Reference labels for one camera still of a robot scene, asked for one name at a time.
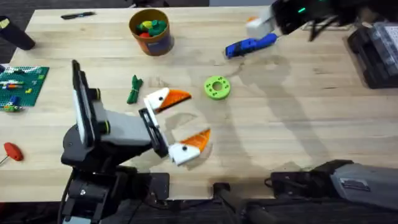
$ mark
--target green foam ring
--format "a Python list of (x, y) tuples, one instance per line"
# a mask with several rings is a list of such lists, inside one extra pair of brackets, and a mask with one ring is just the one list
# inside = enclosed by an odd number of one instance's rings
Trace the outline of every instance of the green foam ring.
[[(220, 86), (219, 90), (215, 90), (214, 86)], [(213, 76), (205, 82), (205, 92), (213, 100), (225, 99), (231, 91), (231, 84), (222, 76)]]

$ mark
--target cup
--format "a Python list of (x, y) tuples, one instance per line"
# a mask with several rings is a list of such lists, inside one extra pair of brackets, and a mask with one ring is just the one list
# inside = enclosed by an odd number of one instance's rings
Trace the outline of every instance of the cup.
[(6, 16), (0, 16), (0, 37), (22, 50), (30, 50), (35, 45), (35, 42)]
[[(166, 29), (154, 37), (140, 37), (137, 25), (144, 21), (165, 21)], [(134, 38), (136, 38), (142, 51), (150, 56), (163, 55), (169, 52), (172, 48), (172, 38), (170, 36), (170, 24), (166, 14), (157, 9), (144, 9), (135, 13), (129, 23), (130, 31)]]

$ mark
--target black pen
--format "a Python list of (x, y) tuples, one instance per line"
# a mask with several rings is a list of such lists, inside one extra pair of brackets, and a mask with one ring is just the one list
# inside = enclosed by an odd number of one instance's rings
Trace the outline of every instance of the black pen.
[(85, 17), (85, 16), (92, 16), (95, 15), (95, 12), (82, 12), (82, 13), (76, 13), (76, 14), (67, 14), (61, 16), (62, 19), (74, 19), (77, 17)]

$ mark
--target red handle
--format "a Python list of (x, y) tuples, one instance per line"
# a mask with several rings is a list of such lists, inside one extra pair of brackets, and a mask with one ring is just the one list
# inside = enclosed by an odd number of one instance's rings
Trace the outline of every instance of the red handle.
[(19, 150), (18, 146), (15, 144), (6, 142), (4, 143), (4, 149), (6, 150), (7, 155), (15, 161), (21, 161), (24, 159), (21, 150)]

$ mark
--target blue toy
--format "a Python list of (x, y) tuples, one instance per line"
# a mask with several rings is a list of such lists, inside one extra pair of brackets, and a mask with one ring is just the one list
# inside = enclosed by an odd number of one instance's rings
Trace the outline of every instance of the blue toy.
[(268, 34), (262, 39), (248, 38), (241, 40), (235, 44), (231, 44), (225, 48), (225, 56), (230, 59), (236, 56), (243, 56), (255, 50), (263, 49), (276, 42), (278, 36), (276, 34)]

